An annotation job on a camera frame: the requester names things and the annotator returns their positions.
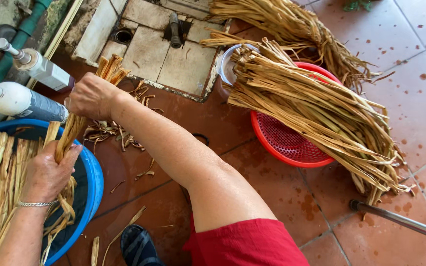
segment red plastic basket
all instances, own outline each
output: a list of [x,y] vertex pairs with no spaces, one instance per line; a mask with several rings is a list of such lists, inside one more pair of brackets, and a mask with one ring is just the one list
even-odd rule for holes
[[[300,68],[320,73],[341,84],[333,74],[322,67],[309,63],[296,62],[296,64]],[[322,152],[295,130],[271,116],[251,111],[251,121],[254,132],[262,146],[270,154],[286,164],[313,168],[324,166],[334,161],[332,157]]]

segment woman's arm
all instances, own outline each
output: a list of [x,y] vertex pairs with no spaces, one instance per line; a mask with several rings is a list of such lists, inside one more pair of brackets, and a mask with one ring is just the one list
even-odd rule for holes
[[[72,145],[60,164],[57,142],[50,142],[28,165],[22,202],[51,202],[67,184],[82,146]],[[45,215],[49,207],[18,207],[0,247],[0,266],[37,266],[40,262]]]
[[109,82],[87,73],[65,105],[80,116],[113,120],[138,140],[188,190],[197,232],[255,218],[276,219],[241,174],[210,148]]

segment foot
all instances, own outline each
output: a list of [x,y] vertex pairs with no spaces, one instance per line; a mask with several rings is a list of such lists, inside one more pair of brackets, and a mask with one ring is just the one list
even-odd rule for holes
[[121,251],[128,266],[165,266],[151,236],[137,224],[129,225],[121,234]]

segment hand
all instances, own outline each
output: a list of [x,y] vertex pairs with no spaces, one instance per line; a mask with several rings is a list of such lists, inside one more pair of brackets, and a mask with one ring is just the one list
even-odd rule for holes
[[72,144],[60,163],[55,162],[58,141],[52,141],[27,166],[26,183],[21,192],[22,202],[51,202],[67,185],[82,145]]
[[79,116],[112,120],[112,106],[115,105],[116,97],[123,94],[127,93],[88,72],[75,84],[69,97],[65,99],[65,107]]

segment red shirt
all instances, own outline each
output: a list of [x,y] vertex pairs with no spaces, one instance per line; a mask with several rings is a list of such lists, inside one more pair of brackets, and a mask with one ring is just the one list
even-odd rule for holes
[[192,231],[183,250],[192,254],[193,266],[284,265],[308,266],[284,224],[271,219],[236,222],[218,229]]

